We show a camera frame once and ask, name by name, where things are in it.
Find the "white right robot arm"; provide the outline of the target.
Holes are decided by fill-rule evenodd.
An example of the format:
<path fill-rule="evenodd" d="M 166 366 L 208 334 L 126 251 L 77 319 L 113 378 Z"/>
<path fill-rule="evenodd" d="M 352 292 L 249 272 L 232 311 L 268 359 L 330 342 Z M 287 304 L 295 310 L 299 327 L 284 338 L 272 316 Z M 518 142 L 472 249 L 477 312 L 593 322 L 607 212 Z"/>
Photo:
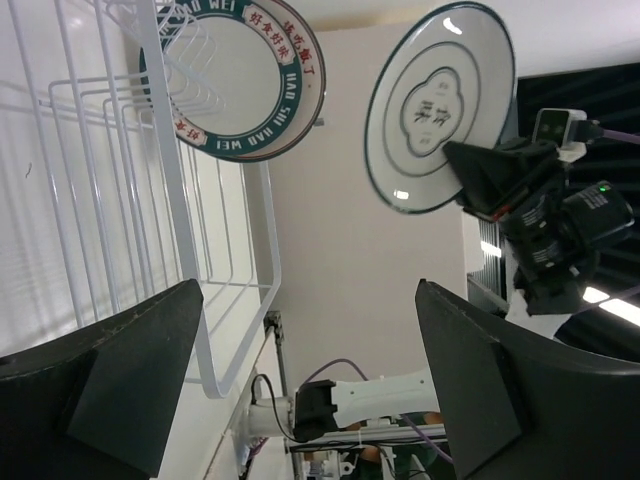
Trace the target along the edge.
<path fill-rule="evenodd" d="M 518 263 L 507 321 L 546 338 L 581 310 L 601 251 L 633 223 L 631 206 L 607 182 L 565 194 L 568 170 L 592 141 L 518 138 L 493 149 L 449 141 L 441 149 L 462 185 L 464 211 L 498 225 Z M 433 374 L 316 381 L 295 397 L 253 397 L 247 429 L 305 443 L 358 421 L 435 410 Z"/>

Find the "white plate teal rim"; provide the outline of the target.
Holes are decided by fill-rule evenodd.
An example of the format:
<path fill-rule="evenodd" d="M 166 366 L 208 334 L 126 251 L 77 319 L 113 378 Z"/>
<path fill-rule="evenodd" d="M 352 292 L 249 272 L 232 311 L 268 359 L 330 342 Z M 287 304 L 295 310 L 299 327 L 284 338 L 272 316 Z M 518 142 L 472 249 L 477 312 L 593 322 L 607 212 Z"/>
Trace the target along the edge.
<path fill-rule="evenodd" d="M 440 6 L 394 47 L 369 101 L 364 158 L 371 185 L 407 215 L 438 210 L 462 190 L 449 142 L 494 147 L 516 90 L 507 26 L 473 1 Z"/>

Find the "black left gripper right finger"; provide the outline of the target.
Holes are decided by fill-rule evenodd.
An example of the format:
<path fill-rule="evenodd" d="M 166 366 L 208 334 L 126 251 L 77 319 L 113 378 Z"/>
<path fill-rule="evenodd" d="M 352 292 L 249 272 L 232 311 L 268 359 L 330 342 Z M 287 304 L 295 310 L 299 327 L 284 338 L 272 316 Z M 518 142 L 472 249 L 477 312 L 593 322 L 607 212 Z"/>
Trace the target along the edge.
<path fill-rule="evenodd" d="M 638 478 L 638 363 L 545 338 L 432 281 L 415 304 L 458 478 Z"/>

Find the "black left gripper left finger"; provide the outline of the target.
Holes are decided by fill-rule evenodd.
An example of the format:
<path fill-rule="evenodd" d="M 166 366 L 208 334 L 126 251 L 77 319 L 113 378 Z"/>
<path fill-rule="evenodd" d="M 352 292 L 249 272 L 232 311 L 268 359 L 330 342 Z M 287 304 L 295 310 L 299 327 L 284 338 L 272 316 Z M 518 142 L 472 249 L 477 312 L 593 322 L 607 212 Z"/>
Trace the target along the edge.
<path fill-rule="evenodd" d="M 4 479 L 158 476 L 203 306 L 194 279 L 1 359 Z"/>

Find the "plate with dark green rim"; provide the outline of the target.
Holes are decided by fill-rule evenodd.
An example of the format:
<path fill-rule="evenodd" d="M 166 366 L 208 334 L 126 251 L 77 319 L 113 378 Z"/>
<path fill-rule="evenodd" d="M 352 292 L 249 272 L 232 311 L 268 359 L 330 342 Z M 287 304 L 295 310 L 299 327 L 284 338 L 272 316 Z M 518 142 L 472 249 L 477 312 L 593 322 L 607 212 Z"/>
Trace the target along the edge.
<path fill-rule="evenodd" d="M 178 140 L 235 163 L 284 133 L 302 67 L 284 28 L 256 1 L 169 1 L 156 14 Z"/>

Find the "white plate orange sunburst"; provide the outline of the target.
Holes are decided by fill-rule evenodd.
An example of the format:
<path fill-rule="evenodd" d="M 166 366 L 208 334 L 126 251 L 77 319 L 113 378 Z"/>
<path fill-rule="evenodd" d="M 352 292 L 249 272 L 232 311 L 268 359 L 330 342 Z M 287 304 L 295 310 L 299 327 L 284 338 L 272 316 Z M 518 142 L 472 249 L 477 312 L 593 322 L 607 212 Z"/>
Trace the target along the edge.
<path fill-rule="evenodd" d="M 283 28 L 302 67 L 301 100 L 295 117 L 274 142 L 250 155 L 233 157 L 238 162 L 275 158 L 297 146 L 317 120 L 326 93 L 326 64 L 320 43 L 307 21 L 285 1 L 256 1 Z"/>

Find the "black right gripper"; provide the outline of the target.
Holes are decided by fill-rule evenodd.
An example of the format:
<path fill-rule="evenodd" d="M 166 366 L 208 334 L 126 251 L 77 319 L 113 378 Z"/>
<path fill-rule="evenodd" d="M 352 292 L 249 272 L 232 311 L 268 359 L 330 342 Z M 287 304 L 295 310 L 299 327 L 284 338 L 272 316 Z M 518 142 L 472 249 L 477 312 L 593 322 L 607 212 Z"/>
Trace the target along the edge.
<path fill-rule="evenodd" d="M 492 149 L 448 142 L 443 153 L 462 186 L 463 209 L 497 224 L 527 273 L 594 268 L 599 251 L 634 225 L 632 206 L 610 182 L 571 193 L 571 166 L 550 142 Z"/>

